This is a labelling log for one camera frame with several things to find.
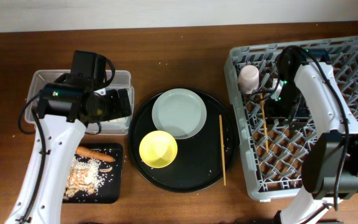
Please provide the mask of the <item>clear plastic bin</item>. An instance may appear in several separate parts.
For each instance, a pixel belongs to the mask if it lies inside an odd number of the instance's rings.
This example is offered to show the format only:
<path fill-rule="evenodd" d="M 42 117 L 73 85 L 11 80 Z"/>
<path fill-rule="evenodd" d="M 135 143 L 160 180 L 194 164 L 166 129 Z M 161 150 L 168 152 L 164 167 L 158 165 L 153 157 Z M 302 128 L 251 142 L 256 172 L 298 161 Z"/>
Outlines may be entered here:
<path fill-rule="evenodd" d="M 27 101 L 35 96 L 47 83 L 54 82 L 60 75 L 69 73 L 70 70 L 37 70 L 32 78 Z M 129 102 L 131 104 L 131 111 L 134 111 L 134 87 L 131 83 L 131 74 L 126 70 L 116 70 L 114 79 L 110 83 L 106 90 L 123 89 L 128 92 Z M 35 124 L 35 121 L 31 115 L 30 108 L 36 106 L 37 102 L 34 100 L 30 106 L 28 106 L 24 113 L 24 120 L 29 124 Z M 128 133 L 131 123 L 132 115 L 114 119 L 110 121 L 101 122 L 100 135 L 115 135 L 123 136 Z"/>

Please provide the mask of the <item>yellow bowl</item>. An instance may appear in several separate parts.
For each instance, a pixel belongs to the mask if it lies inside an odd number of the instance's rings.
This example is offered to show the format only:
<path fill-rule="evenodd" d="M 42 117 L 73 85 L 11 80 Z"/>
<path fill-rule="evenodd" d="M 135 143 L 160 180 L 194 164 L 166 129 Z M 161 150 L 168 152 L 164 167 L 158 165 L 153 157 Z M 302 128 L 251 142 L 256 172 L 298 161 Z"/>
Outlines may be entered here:
<path fill-rule="evenodd" d="M 177 153 L 176 139 L 165 131 L 152 131 L 146 134 L 139 145 L 141 160 L 155 169 L 169 166 L 175 160 Z"/>

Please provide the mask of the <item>wooden chopstick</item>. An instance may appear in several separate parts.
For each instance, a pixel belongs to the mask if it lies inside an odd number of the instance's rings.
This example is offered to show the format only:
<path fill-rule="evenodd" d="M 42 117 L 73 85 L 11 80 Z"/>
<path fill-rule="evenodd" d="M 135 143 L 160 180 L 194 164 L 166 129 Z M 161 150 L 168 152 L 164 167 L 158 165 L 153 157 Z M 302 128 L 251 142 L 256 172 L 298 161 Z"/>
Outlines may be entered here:
<path fill-rule="evenodd" d="M 263 127 L 264 127 L 264 136 L 265 136 L 265 151 L 268 154 L 269 153 L 269 139 L 268 139 L 268 132 L 267 132 L 267 124 L 265 120 L 265 111 L 264 111 L 264 100 L 263 100 L 263 93 L 260 93 L 260 105 L 261 105 L 261 111 L 262 111 L 262 119 L 264 121 Z"/>
<path fill-rule="evenodd" d="M 221 147 L 221 163 L 223 172 L 223 184 L 226 186 L 226 163 L 225 163 L 225 149 L 224 149 L 224 134 L 223 134 L 223 117 L 219 115 L 219 134 L 220 134 L 220 147 Z"/>

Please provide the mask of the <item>black rectangular tray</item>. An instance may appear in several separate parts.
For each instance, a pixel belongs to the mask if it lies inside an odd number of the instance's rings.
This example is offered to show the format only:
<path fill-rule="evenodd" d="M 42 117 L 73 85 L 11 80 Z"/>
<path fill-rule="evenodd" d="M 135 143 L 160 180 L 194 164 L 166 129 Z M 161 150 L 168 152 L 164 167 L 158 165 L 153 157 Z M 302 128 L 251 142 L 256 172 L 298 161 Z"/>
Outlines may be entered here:
<path fill-rule="evenodd" d="M 112 173 L 114 174 L 114 177 L 112 178 L 111 184 L 107 184 L 106 187 L 103 187 L 102 196 L 98 197 L 97 202 L 93 201 L 93 199 L 96 199 L 96 197 L 87 197 L 86 202 L 75 202 L 73 199 L 71 199 L 69 200 L 69 202 L 64 202 L 64 203 L 114 203 L 119 198 L 120 188 L 121 188 L 123 147 L 118 143 L 94 143 L 94 144 L 82 144 L 80 146 L 87 147 L 88 149 L 92 149 L 94 151 L 98 151 L 115 158 L 114 162 L 107 162 L 108 164 L 113 166 Z M 82 156 L 79 156 L 75 152 L 74 157 L 82 157 Z"/>

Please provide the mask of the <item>grey round plate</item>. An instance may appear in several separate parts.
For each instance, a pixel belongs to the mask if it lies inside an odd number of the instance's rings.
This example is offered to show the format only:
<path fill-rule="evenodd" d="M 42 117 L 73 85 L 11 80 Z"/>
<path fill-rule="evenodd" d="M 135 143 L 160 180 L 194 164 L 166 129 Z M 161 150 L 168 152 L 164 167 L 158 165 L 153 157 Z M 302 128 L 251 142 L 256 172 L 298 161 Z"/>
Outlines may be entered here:
<path fill-rule="evenodd" d="M 152 121 L 160 131 L 175 139 L 187 139 L 198 134 L 206 123 L 204 101 L 194 91 L 175 88 L 157 97 L 152 107 Z"/>

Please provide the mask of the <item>pink plastic cup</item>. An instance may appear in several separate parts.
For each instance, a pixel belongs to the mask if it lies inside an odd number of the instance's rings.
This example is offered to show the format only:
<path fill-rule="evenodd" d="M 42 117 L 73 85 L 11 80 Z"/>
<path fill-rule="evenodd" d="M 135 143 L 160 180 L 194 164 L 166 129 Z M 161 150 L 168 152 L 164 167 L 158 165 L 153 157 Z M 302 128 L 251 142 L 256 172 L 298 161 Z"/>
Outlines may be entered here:
<path fill-rule="evenodd" d="M 242 67 L 238 76 L 238 82 L 239 89 L 243 94 L 251 94 L 259 87 L 259 69 L 253 65 Z"/>

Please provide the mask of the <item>orange carrot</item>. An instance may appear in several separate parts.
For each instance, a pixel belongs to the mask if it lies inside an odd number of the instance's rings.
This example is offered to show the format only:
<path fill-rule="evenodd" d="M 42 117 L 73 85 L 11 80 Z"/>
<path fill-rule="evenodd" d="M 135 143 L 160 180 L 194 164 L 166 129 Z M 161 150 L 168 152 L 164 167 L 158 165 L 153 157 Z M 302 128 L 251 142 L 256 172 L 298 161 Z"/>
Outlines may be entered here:
<path fill-rule="evenodd" d="M 76 149 L 76 153 L 79 156 L 88 157 L 88 158 L 92 158 L 92 159 L 98 159 L 98 160 L 101 160 L 104 162 L 114 162 L 115 161 L 115 158 L 113 158 L 112 156 L 103 154 L 98 151 L 94 151 L 92 149 L 88 149 L 87 147 L 83 147 L 83 146 L 78 146 Z"/>

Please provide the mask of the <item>rice and food scraps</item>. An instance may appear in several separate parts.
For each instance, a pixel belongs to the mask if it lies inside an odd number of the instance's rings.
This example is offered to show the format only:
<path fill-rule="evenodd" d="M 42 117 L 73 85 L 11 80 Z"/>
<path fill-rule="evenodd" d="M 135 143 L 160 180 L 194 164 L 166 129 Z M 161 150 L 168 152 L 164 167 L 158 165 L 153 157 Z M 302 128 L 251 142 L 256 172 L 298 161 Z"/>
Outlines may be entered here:
<path fill-rule="evenodd" d="M 113 166 L 98 159 L 74 157 L 67 177 L 63 201 L 86 202 L 87 197 L 102 196 L 102 189 L 112 183 Z"/>

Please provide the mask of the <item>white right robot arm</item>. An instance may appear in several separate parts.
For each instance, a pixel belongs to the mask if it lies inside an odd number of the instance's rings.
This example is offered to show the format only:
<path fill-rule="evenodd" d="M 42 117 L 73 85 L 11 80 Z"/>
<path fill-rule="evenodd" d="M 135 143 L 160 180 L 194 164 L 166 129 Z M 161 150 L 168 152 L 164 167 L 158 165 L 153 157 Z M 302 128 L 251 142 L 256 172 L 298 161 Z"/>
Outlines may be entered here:
<path fill-rule="evenodd" d="M 330 209 L 358 194 L 358 120 L 334 78 L 325 50 L 285 47 L 276 57 L 281 90 L 265 101 L 267 119 L 303 127 L 295 115 L 307 106 L 318 137 L 301 166 L 302 187 L 274 223 L 317 223 Z"/>

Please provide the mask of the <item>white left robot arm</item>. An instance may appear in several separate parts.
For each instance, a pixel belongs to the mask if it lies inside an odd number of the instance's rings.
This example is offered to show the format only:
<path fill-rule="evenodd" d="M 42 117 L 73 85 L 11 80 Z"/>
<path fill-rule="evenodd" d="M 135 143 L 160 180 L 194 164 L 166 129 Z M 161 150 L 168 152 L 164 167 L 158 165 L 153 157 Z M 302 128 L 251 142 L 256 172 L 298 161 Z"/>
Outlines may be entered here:
<path fill-rule="evenodd" d="M 77 50 L 71 70 L 33 96 L 35 106 L 26 103 L 35 142 L 7 223 L 60 223 L 69 168 L 88 125 L 132 114 L 127 90 L 107 89 L 115 72 L 105 56 Z"/>

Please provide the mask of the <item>grey dishwasher rack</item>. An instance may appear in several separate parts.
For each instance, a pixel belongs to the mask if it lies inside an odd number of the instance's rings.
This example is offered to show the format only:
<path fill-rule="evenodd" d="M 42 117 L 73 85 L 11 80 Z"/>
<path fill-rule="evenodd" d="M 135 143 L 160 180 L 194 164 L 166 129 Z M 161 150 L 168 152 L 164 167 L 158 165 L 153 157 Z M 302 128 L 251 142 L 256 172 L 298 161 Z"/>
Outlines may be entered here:
<path fill-rule="evenodd" d="M 273 88 L 277 77 L 276 56 L 289 44 L 249 45 L 230 50 L 224 65 L 229 100 L 234 108 L 240 138 L 240 155 L 247 193 L 256 201 L 295 196 L 301 187 L 301 165 L 317 141 L 313 120 L 296 131 L 274 122 L 265 127 L 254 96 L 244 96 L 238 87 L 242 67 L 259 69 L 263 90 Z M 358 120 L 358 36 L 297 41 L 306 49 L 324 49 L 348 107 Z"/>

